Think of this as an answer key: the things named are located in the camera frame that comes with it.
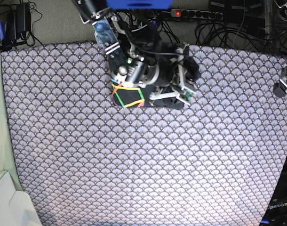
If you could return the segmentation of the dark grey T-shirt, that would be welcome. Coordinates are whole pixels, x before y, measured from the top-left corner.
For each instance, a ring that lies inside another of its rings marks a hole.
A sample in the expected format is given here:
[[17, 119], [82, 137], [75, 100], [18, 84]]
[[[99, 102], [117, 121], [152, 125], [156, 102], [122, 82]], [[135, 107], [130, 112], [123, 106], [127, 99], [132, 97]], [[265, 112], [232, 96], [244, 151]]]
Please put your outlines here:
[[[183, 47], [184, 45], [172, 45], [168, 44], [164, 46], [164, 50], [161, 52], [161, 55], [176, 55], [175, 51], [178, 47]], [[185, 54], [189, 56], [190, 48], [188, 47], [185, 51]], [[134, 45], [131, 46], [128, 58], [134, 59], [142, 59], [142, 57], [147, 56], [156, 56], [158, 59], [159, 55], [152, 54], [151, 51], [146, 51], [144, 53], [140, 53], [139, 49]], [[201, 77], [199, 72], [199, 65], [195, 62], [195, 60], [190, 57], [184, 60], [184, 67], [187, 70], [185, 73], [186, 81], [191, 85]], [[163, 89], [162, 93], [172, 92], [170, 86], [167, 87], [155, 87], [155, 86], [146, 86], [145, 88], [127, 88], [123, 87], [120, 84], [114, 83], [111, 79], [112, 85], [112, 98], [116, 105], [121, 106], [123, 108], [141, 108], [141, 107], [167, 107], [171, 109], [182, 109], [186, 104], [178, 101], [175, 98], [166, 98], [156, 101], [151, 101], [149, 99], [150, 94], [152, 92], [157, 92], [159, 89]]]

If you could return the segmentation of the blue box overhead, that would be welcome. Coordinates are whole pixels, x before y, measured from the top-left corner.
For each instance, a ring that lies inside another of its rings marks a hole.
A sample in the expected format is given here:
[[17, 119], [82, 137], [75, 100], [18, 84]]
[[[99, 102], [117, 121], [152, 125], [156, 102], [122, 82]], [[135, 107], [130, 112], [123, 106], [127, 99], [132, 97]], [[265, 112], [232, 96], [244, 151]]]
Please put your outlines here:
[[112, 9], [168, 9], [172, 0], [107, 0]]

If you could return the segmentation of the black power strip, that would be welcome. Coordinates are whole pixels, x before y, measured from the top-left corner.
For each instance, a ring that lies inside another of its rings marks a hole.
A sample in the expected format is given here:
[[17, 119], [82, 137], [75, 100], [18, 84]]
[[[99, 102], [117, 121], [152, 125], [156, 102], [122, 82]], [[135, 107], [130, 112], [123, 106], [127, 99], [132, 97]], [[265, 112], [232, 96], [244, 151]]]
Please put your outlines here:
[[205, 20], [216, 20], [216, 21], [223, 20], [222, 13], [213, 11], [171, 9], [170, 14], [174, 18], [205, 19]]

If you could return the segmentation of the fan-patterned tablecloth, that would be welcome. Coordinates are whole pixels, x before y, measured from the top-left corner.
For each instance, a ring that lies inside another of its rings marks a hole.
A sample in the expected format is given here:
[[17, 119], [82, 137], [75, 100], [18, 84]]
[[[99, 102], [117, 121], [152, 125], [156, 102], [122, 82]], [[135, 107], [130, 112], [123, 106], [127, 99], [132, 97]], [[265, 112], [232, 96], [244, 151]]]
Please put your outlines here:
[[22, 188], [45, 226], [256, 226], [287, 157], [286, 60], [192, 45], [202, 76], [180, 110], [114, 103], [102, 47], [1, 54]]

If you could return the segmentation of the black OpenArm case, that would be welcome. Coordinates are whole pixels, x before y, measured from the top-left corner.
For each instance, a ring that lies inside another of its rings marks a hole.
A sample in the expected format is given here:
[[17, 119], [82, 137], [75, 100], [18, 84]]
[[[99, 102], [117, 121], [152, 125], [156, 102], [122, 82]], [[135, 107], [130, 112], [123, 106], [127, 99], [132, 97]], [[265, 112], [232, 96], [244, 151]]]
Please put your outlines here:
[[287, 226], [287, 157], [261, 226]]

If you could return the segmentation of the black power adapter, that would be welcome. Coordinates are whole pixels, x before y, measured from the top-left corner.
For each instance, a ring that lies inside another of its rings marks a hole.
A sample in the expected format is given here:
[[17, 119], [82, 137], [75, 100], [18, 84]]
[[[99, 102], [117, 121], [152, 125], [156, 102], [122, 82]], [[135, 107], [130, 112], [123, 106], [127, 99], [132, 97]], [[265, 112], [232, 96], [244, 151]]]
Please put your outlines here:
[[31, 30], [30, 3], [20, 3], [16, 7], [16, 30], [18, 33]]

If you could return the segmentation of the white plastic bin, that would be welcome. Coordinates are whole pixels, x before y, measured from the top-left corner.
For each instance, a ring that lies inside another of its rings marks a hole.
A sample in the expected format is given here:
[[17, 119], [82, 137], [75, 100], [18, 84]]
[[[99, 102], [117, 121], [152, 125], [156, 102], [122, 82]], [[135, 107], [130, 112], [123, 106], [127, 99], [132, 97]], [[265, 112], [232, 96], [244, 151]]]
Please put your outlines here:
[[9, 172], [0, 175], [0, 226], [42, 225], [30, 196], [16, 190]]

